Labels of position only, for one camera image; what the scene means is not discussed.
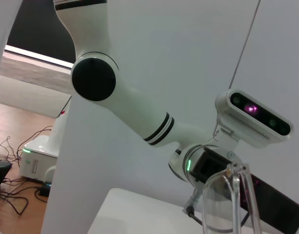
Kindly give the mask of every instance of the clear acrylic holder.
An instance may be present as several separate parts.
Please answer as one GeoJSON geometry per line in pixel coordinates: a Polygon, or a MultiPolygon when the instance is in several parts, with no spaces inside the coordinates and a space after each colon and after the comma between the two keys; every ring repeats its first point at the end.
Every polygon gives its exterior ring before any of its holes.
{"type": "Polygon", "coordinates": [[[229,164],[205,183],[203,192],[204,234],[241,234],[241,185],[253,233],[261,234],[260,217],[248,164],[229,164]]]}

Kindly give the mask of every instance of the black cable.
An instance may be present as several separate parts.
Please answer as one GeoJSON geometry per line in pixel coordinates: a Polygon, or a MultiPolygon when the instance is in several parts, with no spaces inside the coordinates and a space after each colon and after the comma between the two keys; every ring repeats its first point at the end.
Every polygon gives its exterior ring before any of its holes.
{"type": "Polygon", "coordinates": [[[24,188],[24,189],[21,189],[21,190],[17,191],[16,193],[8,193],[8,192],[0,191],[0,195],[2,195],[2,194],[16,195],[16,194],[19,194],[20,192],[22,192],[22,191],[24,191],[26,189],[32,189],[32,188],[34,188],[34,189],[40,189],[41,187],[37,187],[37,186],[27,187],[27,188],[24,188]]]}
{"type": "MultiPolygon", "coordinates": [[[[43,131],[51,131],[51,129],[46,129],[46,128],[49,128],[49,127],[53,127],[52,125],[50,125],[50,126],[47,126],[47,127],[45,127],[44,129],[42,129],[41,131],[38,131],[38,132],[35,132],[30,138],[28,138],[26,141],[24,141],[22,144],[24,144],[25,142],[27,142],[27,141],[29,141],[31,138],[33,138],[34,136],[35,136],[35,134],[37,134],[38,133],[38,135],[41,133],[41,132],[43,132],[43,131]]],[[[20,156],[19,156],[19,151],[21,151],[19,148],[20,148],[20,146],[22,145],[22,144],[20,144],[19,146],[18,146],[18,150],[17,150],[17,159],[18,159],[18,165],[19,165],[19,158],[20,158],[20,156]]]]}
{"type": "Polygon", "coordinates": [[[3,182],[3,184],[7,184],[7,185],[11,185],[11,186],[17,186],[17,185],[21,184],[21,183],[19,183],[19,184],[8,184],[8,183],[6,183],[6,182],[3,182]]]}
{"type": "Polygon", "coordinates": [[[14,149],[11,147],[10,145],[10,142],[9,142],[9,139],[11,137],[8,136],[6,140],[4,140],[2,143],[0,143],[0,147],[3,147],[7,152],[8,154],[7,155],[3,155],[0,153],[0,158],[4,158],[4,160],[8,161],[8,162],[14,162],[17,160],[17,157],[16,155],[14,154],[14,149]],[[4,147],[2,144],[7,142],[8,146],[4,147]]]}
{"type": "Polygon", "coordinates": [[[9,179],[9,178],[4,178],[4,179],[7,179],[8,182],[24,182],[26,181],[25,179],[22,179],[22,178],[17,178],[17,179],[9,179]]]}
{"type": "Polygon", "coordinates": [[[5,200],[6,202],[8,202],[8,203],[12,206],[12,208],[15,210],[15,212],[16,212],[18,215],[21,215],[21,214],[26,210],[26,207],[27,207],[27,205],[28,205],[28,199],[27,199],[27,198],[25,198],[25,197],[23,197],[23,196],[6,196],[6,195],[2,195],[2,196],[0,196],[0,198],[3,199],[3,200],[5,200]],[[19,211],[15,208],[15,206],[11,203],[11,201],[9,201],[9,200],[6,199],[6,198],[18,198],[18,199],[24,199],[24,200],[26,201],[26,204],[25,204],[23,210],[22,210],[21,212],[19,212],[19,211]]]}
{"type": "Polygon", "coordinates": [[[66,104],[64,105],[64,107],[62,108],[62,110],[60,111],[60,113],[58,114],[58,116],[57,116],[56,118],[59,118],[59,117],[60,117],[62,111],[63,111],[64,108],[67,106],[67,104],[68,104],[68,102],[71,100],[71,98],[72,98],[72,95],[71,95],[70,98],[67,100],[66,104]]]}
{"type": "Polygon", "coordinates": [[[37,190],[35,191],[35,198],[37,198],[39,201],[43,201],[43,202],[45,202],[45,203],[48,203],[47,201],[42,200],[42,199],[40,199],[40,198],[37,196],[37,192],[38,192],[38,191],[40,191],[40,189],[37,189],[37,190]]]}
{"type": "MultiPolygon", "coordinates": [[[[194,214],[194,207],[192,206],[188,206],[187,207],[187,215],[194,219],[196,222],[198,222],[200,225],[203,225],[203,222],[197,218],[194,214]]],[[[241,221],[241,227],[245,224],[245,222],[248,220],[250,214],[249,212],[245,215],[245,217],[243,218],[243,220],[241,221]]],[[[209,226],[208,227],[210,230],[214,231],[214,232],[217,232],[217,233],[232,233],[233,232],[233,229],[226,229],[226,230],[221,230],[221,229],[216,229],[214,227],[211,227],[209,226]]]]}

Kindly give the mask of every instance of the wooden floor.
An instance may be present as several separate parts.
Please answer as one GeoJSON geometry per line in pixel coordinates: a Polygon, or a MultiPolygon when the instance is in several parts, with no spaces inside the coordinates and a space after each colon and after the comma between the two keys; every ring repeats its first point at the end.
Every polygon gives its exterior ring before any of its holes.
{"type": "MultiPolygon", "coordinates": [[[[15,150],[18,145],[28,139],[35,132],[46,126],[53,125],[54,119],[30,113],[24,110],[0,104],[0,143],[10,136],[10,144],[15,150]]],[[[9,179],[19,178],[19,166],[13,163],[8,173],[9,179]]],[[[15,191],[30,187],[40,186],[34,182],[25,182],[15,191]]],[[[6,184],[0,185],[0,191],[9,192],[16,186],[6,184]]],[[[29,204],[22,215],[15,213],[9,203],[0,199],[0,231],[3,234],[38,234],[40,233],[42,221],[46,209],[46,203],[37,200],[34,196],[35,189],[28,189],[19,195],[29,199],[29,204]]],[[[9,199],[18,210],[22,210],[25,201],[20,199],[9,199]]]]}

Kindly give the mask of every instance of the black keyboard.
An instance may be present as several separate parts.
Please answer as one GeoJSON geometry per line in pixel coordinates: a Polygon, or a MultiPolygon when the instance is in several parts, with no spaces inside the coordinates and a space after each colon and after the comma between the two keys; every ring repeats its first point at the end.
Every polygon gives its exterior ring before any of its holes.
{"type": "Polygon", "coordinates": [[[5,176],[8,174],[12,167],[12,163],[0,160],[0,184],[3,182],[5,176]]]}

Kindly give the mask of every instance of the black stripe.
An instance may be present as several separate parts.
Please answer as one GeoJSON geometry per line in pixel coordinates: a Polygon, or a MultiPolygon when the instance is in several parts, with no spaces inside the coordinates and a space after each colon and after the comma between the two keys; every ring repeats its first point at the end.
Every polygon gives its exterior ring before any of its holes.
{"type": "Polygon", "coordinates": [[[162,141],[167,135],[168,133],[171,131],[172,127],[174,125],[174,118],[172,118],[171,124],[170,126],[167,128],[167,130],[161,135],[161,137],[159,137],[157,140],[155,140],[152,143],[149,143],[150,145],[156,145],[158,144],[160,141],[162,141]]]}
{"type": "Polygon", "coordinates": [[[152,140],[157,134],[160,133],[160,131],[164,128],[164,126],[166,125],[166,123],[168,122],[168,119],[169,119],[169,113],[167,112],[166,114],[166,118],[164,120],[164,122],[160,125],[160,127],[152,134],[150,135],[148,138],[144,138],[143,140],[144,141],[149,141],[149,140],[152,140]]]}
{"type": "Polygon", "coordinates": [[[56,10],[64,10],[68,8],[80,7],[80,6],[89,6],[95,4],[107,3],[107,0],[80,0],[80,1],[72,1],[62,4],[56,5],[56,10]]]}

